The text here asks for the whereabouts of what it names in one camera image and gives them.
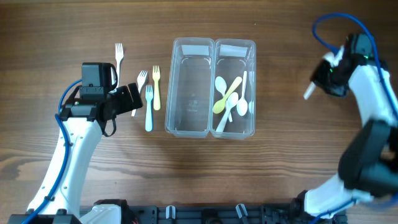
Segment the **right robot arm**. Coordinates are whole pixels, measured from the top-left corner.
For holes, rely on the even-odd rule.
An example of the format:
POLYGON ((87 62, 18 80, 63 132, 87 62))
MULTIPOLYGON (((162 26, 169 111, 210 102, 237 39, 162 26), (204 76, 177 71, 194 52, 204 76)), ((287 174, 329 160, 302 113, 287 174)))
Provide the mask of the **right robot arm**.
POLYGON ((350 34, 336 52, 323 56, 313 72, 303 97, 316 88, 331 96, 352 92, 359 109, 362 128, 342 154, 337 173, 321 186, 304 190, 290 204, 290 219, 316 223, 332 219, 338 212, 376 198, 397 196, 397 158, 383 159, 388 147, 397 152, 397 98, 389 83, 386 63, 376 58, 366 34, 350 34))

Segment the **yellow plastic fork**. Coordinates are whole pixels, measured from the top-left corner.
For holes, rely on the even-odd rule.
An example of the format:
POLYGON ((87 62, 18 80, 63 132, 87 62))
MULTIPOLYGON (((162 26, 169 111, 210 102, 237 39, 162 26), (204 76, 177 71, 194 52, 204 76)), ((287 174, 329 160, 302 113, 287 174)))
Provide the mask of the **yellow plastic fork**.
POLYGON ((154 109, 160 110, 160 91, 159 91, 159 81, 160 81, 160 68, 158 65, 154 65, 152 68, 152 79, 154 81, 154 109))

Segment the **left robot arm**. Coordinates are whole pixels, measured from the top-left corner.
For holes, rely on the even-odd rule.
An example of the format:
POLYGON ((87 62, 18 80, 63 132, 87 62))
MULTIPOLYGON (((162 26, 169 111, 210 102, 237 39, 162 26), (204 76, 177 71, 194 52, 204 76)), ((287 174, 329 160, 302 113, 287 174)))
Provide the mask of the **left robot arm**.
POLYGON ((85 62, 82 78, 64 92, 55 119, 60 128, 49 168, 24 214, 9 223, 139 223, 125 200, 102 199, 86 214, 80 200, 88 166, 108 121, 142 108, 135 83, 119 86, 120 68, 112 63, 85 62))

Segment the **white plastic spoon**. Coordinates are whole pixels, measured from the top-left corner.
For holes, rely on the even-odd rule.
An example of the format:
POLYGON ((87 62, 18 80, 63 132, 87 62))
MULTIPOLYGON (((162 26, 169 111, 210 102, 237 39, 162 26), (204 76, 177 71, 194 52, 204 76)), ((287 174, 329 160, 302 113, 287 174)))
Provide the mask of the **white plastic spoon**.
POLYGON ((316 87, 317 87, 316 84, 314 84, 314 82, 311 82, 309 84, 309 86, 307 87, 307 89, 305 90, 305 93, 303 94, 303 98, 305 100, 309 99, 311 97, 312 93, 315 91, 316 87))
POLYGON ((217 91, 219 91, 221 93, 221 95, 222 95, 221 99, 224 99, 224 107, 226 107, 226 103, 228 102, 228 98, 230 97, 230 94, 226 93, 227 84, 222 77, 216 77, 215 88, 217 91))
POLYGON ((225 113, 219 123, 219 125, 216 128, 216 132, 222 133, 224 131, 224 128, 226 126, 226 122, 228 120, 229 114, 231 112, 231 109, 235 107, 238 103, 238 94, 236 92, 233 92, 230 94, 226 101, 226 106, 225 106, 225 113))
POLYGON ((237 112, 238 115, 244 116, 248 110, 248 103, 245 100, 245 92, 246 92, 246 82, 247 82, 247 71, 244 71, 243 73, 243 82, 242 82, 242 90, 241 90, 241 97, 238 100, 237 106, 237 112))

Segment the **light blue plastic fork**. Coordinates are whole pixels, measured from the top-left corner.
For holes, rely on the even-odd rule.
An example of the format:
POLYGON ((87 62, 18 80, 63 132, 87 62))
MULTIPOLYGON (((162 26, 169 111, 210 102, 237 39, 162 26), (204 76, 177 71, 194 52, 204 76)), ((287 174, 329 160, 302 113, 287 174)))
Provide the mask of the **light blue plastic fork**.
POLYGON ((152 122, 152 100, 154 99, 154 91, 152 85, 146 85, 146 125, 145 129, 147 132, 152 131, 153 122, 152 122))

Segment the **yellow plastic spoon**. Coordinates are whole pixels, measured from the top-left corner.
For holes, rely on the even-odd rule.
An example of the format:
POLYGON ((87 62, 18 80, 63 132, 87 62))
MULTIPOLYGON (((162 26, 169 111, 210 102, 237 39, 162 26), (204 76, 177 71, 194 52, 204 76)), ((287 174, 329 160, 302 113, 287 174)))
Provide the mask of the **yellow plastic spoon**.
MULTIPOLYGON (((237 89, 237 87, 240 85, 240 83, 242 81, 243 81, 243 79, 241 77, 236 77, 234 79, 234 81, 232 82, 231 86, 229 87, 229 89, 227 89, 226 93, 227 94, 232 94, 235 91, 235 89, 237 89)), ((215 114, 221 113, 224 109, 225 109, 225 107, 224 107, 224 99, 218 100, 213 106, 213 112, 215 114)))

